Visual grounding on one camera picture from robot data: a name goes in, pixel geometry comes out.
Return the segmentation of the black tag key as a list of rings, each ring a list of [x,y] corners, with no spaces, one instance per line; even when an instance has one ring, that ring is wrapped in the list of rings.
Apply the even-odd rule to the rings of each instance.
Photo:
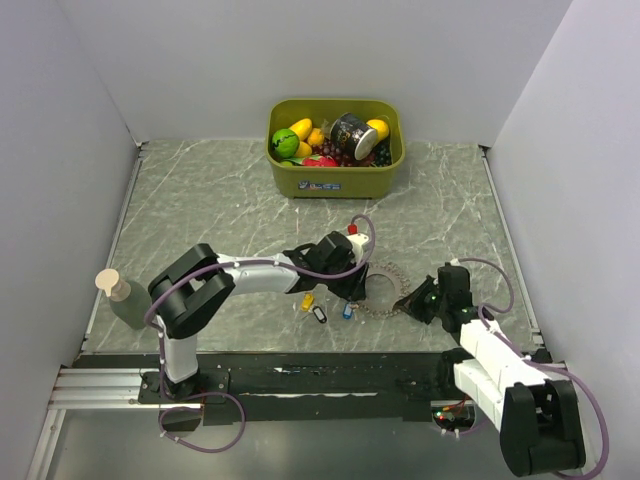
[[[311,312],[320,324],[325,324],[328,321],[326,313],[320,306],[313,306]]]

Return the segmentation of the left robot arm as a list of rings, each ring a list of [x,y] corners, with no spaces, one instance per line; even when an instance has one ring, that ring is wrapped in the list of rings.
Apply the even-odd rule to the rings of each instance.
[[[200,391],[197,336],[231,297],[254,293],[295,294],[323,285],[347,302],[366,298],[368,259],[374,237],[333,231],[268,257],[218,254],[206,243],[189,249],[147,287],[145,315],[160,346],[160,392],[185,402]]]

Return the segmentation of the large metal keyring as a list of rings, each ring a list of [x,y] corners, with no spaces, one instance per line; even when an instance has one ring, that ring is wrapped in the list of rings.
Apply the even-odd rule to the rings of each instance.
[[[394,305],[409,294],[410,281],[396,264],[371,263],[365,280],[366,298],[359,308],[374,317],[396,315]]]

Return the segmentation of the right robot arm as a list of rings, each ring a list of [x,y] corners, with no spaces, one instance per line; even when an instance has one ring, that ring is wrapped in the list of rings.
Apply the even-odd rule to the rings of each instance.
[[[448,398],[466,394],[496,427],[509,470],[518,477],[574,470],[586,463],[578,397],[568,380],[530,365],[486,306],[477,306],[470,272],[446,263],[395,309],[425,324],[439,319],[457,341],[437,378]]]

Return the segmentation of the blue tag key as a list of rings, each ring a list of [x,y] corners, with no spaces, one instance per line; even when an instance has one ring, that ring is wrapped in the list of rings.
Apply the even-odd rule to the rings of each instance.
[[[354,316],[355,310],[356,310],[357,305],[353,302],[347,302],[344,305],[343,311],[342,311],[342,317],[344,319],[351,319]]]

